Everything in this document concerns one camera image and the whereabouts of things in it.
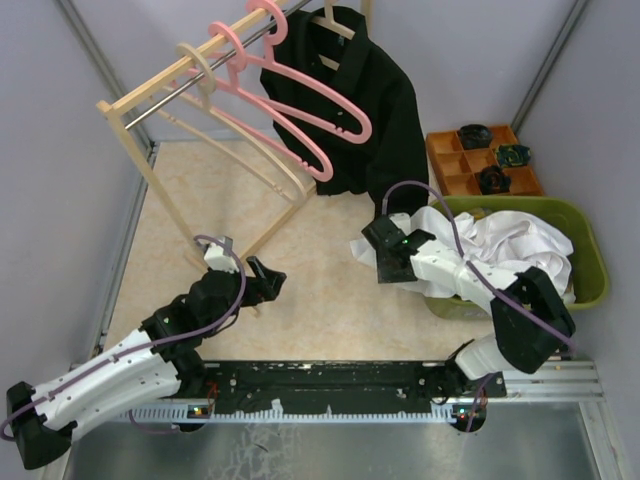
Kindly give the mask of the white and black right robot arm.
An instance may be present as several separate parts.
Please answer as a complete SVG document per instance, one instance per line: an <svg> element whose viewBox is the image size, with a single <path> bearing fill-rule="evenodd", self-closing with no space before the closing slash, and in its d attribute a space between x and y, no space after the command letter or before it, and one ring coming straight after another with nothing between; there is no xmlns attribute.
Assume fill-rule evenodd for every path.
<svg viewBox="0 0 640 480"><path fill-rule="evenodd" d="M466 260L432 233L404 233L388 216L362 234L375 252L380 283L433 282L490 315L493 333L464 344L446 362L454 393L470 395L482 378L510 368L533 374L561 347L573 346L575 323L543 270L511 272Z"/></svg>

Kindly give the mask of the beige wooden hanger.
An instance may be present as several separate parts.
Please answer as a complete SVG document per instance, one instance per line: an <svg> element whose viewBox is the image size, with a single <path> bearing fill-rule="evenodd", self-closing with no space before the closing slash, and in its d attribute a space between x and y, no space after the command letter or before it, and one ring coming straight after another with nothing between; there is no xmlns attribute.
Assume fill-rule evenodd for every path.
<svg viewBox="0 0 640 480"><path fill-rule="evenodd" d="M169 114L163 109L159 109L157 113L166 121L177 126L178 128L191 134L198 140L204 142L210 147L218 150L229 156L236 164L240 165L243 169L252 174L255 178L260 180L269 189L279 195L292 205L298 206L303 204L308 196L307 189L298 178L298 176L288 167L285 163L275 155L271 150L279 149L280 145L277 144L272 138L269 138L255 130L251 126L245 124L239 119L233 117L227 112L224 112L217 107L211 105L210 97L216 91L217 87L222 85L215 75L209 71L204 74L204 85L200 86L200 81L197 82L198 95L193 96L188 93L180 93L178 98L189 106L198 110L200 113L212 118L213 120L226 126L229 130L234 132L240 137L241 140L249 144L249 146L263 157L272 167L274 167L282 177L289 182L293 188L293 193L289 194L284 186L277 183L275 180L262 173L260 170L251 166L246 160L241 158L238 154L234 153L228 147L224 146L220 141L217 141L205 134L203 131L189 125L183 120L177 118L174 115Z"/></svg>

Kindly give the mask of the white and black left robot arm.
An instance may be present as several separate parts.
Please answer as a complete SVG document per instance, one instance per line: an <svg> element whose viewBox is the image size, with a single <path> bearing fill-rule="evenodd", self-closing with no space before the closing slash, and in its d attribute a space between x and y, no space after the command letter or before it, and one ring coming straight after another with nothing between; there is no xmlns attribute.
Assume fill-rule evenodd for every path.
<svg viewBox="0 0 640 480"><path fill-rule="evenodd" d="M111 349L52 381L10 387L2 439L15 443L25 469L36 470L124 412L201 394L208 373L197 348L241 308L275 300L286 279L255 256L247 267L208 270Z"/></svg>

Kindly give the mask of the dark rolled sock middle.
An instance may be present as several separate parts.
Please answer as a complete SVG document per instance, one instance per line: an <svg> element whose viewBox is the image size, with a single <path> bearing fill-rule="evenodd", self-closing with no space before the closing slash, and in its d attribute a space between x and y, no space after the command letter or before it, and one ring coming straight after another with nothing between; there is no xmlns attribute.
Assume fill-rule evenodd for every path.
<svg viewBox="0 0 640 480"><path fill-rule="evenodd" d="M476 181L483 195L508 193L511 178L499 166L489 166L476 174Z"/></svg>

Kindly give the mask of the dark rolled sock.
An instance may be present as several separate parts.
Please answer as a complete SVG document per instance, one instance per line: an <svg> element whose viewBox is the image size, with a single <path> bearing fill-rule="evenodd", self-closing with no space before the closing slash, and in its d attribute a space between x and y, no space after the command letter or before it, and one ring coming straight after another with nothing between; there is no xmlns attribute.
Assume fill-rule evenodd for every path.
<svg viewBox="0 0 640 480"><path fill-rule="evenodd" d="M476 181L483 195L508 193L511 178L499 166L489 166L476 174Z"/></svg>
<svg viewBox="0 0 640 480"><path fill-rule="evenodd" d="M494 138L492 131L482 124L464 125L457 135L464 150L488 148Z"/></svg>

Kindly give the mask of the green patterned rolled sock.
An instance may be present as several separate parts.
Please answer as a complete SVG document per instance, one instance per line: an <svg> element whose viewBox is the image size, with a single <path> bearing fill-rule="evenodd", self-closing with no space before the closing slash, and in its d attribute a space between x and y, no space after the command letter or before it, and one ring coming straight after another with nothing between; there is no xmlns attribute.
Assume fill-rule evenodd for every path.
<svg viewBox="0 0 640 480"><path fill-rule="evenodd" d="M521 144L500 145L494 150L494 155L501 168L524 167L532 158L531 149Z"/></svg>

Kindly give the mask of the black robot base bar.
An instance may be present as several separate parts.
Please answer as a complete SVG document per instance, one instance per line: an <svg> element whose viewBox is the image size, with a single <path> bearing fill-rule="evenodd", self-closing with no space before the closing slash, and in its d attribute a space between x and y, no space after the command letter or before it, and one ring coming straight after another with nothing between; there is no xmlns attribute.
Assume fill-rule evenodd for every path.
<svg viewBox="0 0 640 480"><path fill-rule="evenodd" d="M449 361L209 361L172 395L187 432L217 424L449 424L478 431L502 374L466 380Z"/></svg>

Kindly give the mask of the pink plastic hanger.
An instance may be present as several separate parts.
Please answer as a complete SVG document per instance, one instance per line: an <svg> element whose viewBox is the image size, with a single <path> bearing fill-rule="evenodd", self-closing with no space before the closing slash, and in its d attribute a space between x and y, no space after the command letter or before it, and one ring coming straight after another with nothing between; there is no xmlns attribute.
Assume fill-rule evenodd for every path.
<svg viewBox="0 0 640 480"><path fill-rule="evenodd" d="M247 61L246 55L248 53L242 46L239 37L236 35L233 29L222 22L216 21L209 25L208 31L212 36L215 36L217 34L222 35L234 47L233 53L235 54L235 56L226 62L229 80L224 81L216 78L219 82L222 83L222 85L218 86L217 89L221 89L226 93L243 99L244 101L250 103L254 107L261 110L263 113L271 117L276 124L283 127L299 142L307 147L307 149L320 162L322 168L320 170L316 169L315 167L309 165L306 161L304 161L299 155L291 150L282 147L281 145L278 150L297 162L301 166L301 168L307 171L314 179L321 182L327 182L331 180L334 171L329 157L300 128L298 128L294 123L290 121L292 116L280 113L274 107L270 106L267 101L271 99L254 95L239 86L238 74L244 71L246 67L251 63ZM190 45L180 44L176 47L176 50L185 55L193 57L195 63L200 67L201 73L205 74L211 71L211 68L209 67L206 59L204 59L204 57L202 57L197 50L193 50Z"/></svg>

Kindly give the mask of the green plastic laundry basket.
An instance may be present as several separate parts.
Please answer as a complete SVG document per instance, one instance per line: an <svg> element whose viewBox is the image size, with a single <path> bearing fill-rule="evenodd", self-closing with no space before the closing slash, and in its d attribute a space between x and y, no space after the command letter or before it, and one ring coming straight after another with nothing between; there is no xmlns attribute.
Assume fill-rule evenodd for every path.
<svg viewBox="0 0 640 480"><path fill-rule="evenodd" d="M447 196L447 206L458 215L476 208L493 213L522 211L547 222L567 236L574 247L569 256L575 301L571 314L598 306L609 292L609 276L596 237L587 217L577 207L559 198L544 196Z"/></svg>

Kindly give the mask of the dark rolled sock top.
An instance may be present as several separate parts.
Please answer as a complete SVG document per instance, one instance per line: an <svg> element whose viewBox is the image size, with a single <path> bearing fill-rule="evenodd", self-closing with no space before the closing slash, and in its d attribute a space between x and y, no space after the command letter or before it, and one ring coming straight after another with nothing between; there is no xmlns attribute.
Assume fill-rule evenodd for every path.
<svg viewBox="0 0 640 480"><path fill-rule="evenodd" d="M488 148L494 138L492 131L482 124L464 125L457 135L464 150Z"/></svg>

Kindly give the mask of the wooden clothes rack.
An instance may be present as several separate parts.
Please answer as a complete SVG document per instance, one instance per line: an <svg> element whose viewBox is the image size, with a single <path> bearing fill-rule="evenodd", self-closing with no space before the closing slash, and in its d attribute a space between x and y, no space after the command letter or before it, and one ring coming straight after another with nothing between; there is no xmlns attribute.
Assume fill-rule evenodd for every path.
<svg viewBox="0 0 640 480"><path fill-rule="evenodd" d="M274 2L285 13L287 22L289 17L299 9L297 6L293 6L288 10L284 10L282 8L282 2ZM245 17L237 21L235 24L228 26L230 26L239 37L246 52L259 57L263 56L262 36L266 33L267 28L270 27L270 33L275 32L275 20L263 9L254 10L252 13L247 12ZM215 77L219 80L228 81L229 77L226 62L235 56L233 53L234 47L220 34L210 36L210 40L199 47L195 47L188 43L180 44L188 44L193 50L197 50L200 55L206 59ZM201 73L200 67L195 63L193 57L178 52L177 50L176 54L178 59L175 63L146 81L143 85L137 87L135 90L126 94L114 103L100 102L97 107L102 112L113 133L127 151L130 159L133 161L148 186L160 200L161 205L171 218L174 225L186 240L190 240L193 236L191 228L187 225L183 215L180 213L169 193L160 182L159 178L153 171L153 168L148 164L148 161L132 136L132 131L136 126L151 116L160 116L157 113L159 109L163 109L168 112L166 109L167 105L174 100L180 100L178 98L180 93L188 93L193 96L198 95L197 82L204 79L204 74ZM302 120L292 117L290 121L297 126L296 123ZM280 150L274 149L273 147L271 147L271 150L285 163L286 166L290 163L294 163L302 171L310 175L307 171L303 170L297 162L282 153ZM322 166L319 161L318 163L319 164L317 166L308 164L320 170ZM311 198L315 192L314 187L312 185L303 185L306 187L308 193L306 201L298 206L292 205L288 202L288 208L279 215L274 222L252 243L250 243L248 247L244 249L240 255L241 259L247 259L250 255L257 252L274 235L274 233L277 232L297 211L300 210L301 206Z"/></svg>

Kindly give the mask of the orange compartment tray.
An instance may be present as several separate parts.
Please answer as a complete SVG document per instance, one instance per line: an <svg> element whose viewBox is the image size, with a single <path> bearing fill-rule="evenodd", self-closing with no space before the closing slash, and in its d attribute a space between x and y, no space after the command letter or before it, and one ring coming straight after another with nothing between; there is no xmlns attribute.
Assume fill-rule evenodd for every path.
<svg viewBox="0 0 640 480"><path fill-rule="evenodd" d="M445 195L542 196L531 155L507 125L490 126L491 141L467 149L457 130L430 132L425 139L428 159Z"/></svg>

